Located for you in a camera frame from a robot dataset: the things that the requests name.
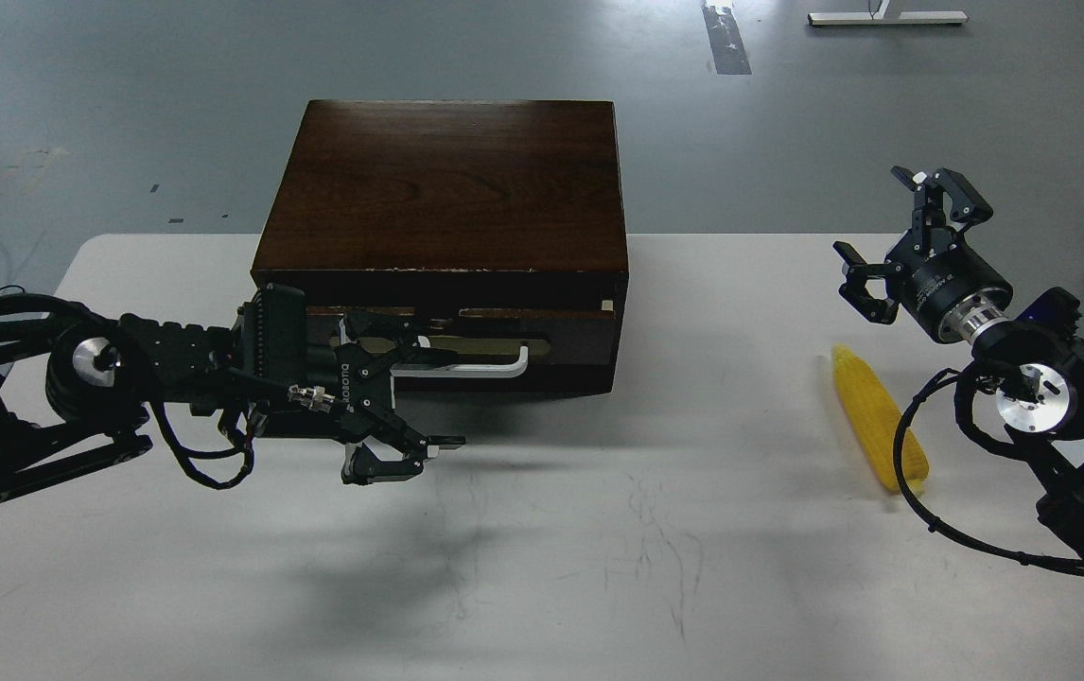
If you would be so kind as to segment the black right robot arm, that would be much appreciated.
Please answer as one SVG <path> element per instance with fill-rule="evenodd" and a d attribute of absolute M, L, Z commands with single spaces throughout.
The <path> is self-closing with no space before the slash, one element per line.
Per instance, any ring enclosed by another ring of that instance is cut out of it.
<path fill-rule="evenodd" d="M 960 547 L 1030 568 L 1084 577 L 1084 338 L 1079 301 L 1045 290 L 1009 316 L 1012 285 L 971 248 L 966 232 L 993 211 L 963 174 L 949 168 L 891 172 L 913 195 L 909 228 L 879 264 L 844 241 L 833 244 L 846 280 L 840 296 L 867 322 L 890 324 L 905 310 L 939 344 L 966 343 L 970 363 L 935 372 L 898 410 L 869 368 L 844 346 L 833 349 L 833 378 L 850 423 L 889 491 L 900 493 L 927 530 Z M 1025 463 L 1042 484 L 1038 522 L 1069 547 L 1069 558 L 1025 553 L 962 532 L 919 500 L 927 464 L 909 434 L 919 407 L 953 387 L 958 431 L 988 453 Z"/>

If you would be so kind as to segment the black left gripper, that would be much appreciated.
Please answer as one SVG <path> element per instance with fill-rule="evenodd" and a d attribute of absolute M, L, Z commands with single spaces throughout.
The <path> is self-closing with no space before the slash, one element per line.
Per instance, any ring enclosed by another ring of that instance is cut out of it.
<path fill-rule="evenodd" d="M 393 412 L 395 365 L 455 365 L 459 354 L 418 340 L 426 327 L 410 316 L 349 310 L 347 343 L 274 338 L 254 346 L 254 375 L 271 386 L 254 401 L 257 437 L 314 437 L 344 445 L 343 484 L 408 481 L 443 452 L 467 444 L 462 435 L 424 435 Z M 360 338 L 385 338 L 385 354 L 370 354 Z"/>

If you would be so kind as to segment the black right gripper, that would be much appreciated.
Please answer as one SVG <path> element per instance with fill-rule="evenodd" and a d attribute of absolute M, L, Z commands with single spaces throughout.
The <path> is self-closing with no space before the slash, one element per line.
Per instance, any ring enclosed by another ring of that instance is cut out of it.
<path fill-rule="evenodd" d="M 958 343 L 962 333 L 949 316 L 965 299 L 983 294 L 1001 309 L 1012 301 L 1012 285 L 962 237 L 975 224 L 991 220 L 993 208 L 963 174 L 952 169 L 914 174 L 892 166 L 891 174 L 914 194 L 909 232 L 887 252 L 883 264 L 867 264 L 848 242 L 833 241 L 833 250 L 844 264 L 846 283 L 839 294 L 867 322 L 892 324 L 898 303 L 931 340 Z M 944 233 L 933 234 L 935 230 Z M 915 250 L 915 237 L 930 237 L 931 245 Z M 872 280 L 886 280 L 889 298 L 872 296 L 866 287 Z"/>

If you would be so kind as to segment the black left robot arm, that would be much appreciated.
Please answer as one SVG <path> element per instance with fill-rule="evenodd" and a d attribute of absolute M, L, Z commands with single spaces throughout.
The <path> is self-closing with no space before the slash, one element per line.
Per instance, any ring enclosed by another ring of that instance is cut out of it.
<path fill-rule="evenodd" d="M 117 320 L 41 294 L 0 296 L 0 504 L 134 460 L 157 423 L 193 481 L 251 475 L 257 437 L 346 447 L 341 481 L 405 481 L 461 436 L 412 429 L 393 410 L 393 367 L 452 365 L 398 316 L 341 314 L 335 343 L 307 337 L 301 290 L 266 285 L 232 327 Z"/>

